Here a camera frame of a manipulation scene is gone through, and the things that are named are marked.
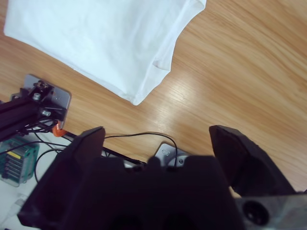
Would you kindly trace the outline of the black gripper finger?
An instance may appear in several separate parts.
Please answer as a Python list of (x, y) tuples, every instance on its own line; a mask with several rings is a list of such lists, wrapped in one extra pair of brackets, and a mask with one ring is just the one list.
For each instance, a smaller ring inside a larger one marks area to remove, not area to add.
[(22, 225), (59, 229), (84, 172), (102, 154), (104, 138), (102, 126), (86, 130), (56, 156), (18, 213)]
[(240, 196), (296, 194), (269, 155), (239, 130), (209, 127), (213, 152), (228, 184)]

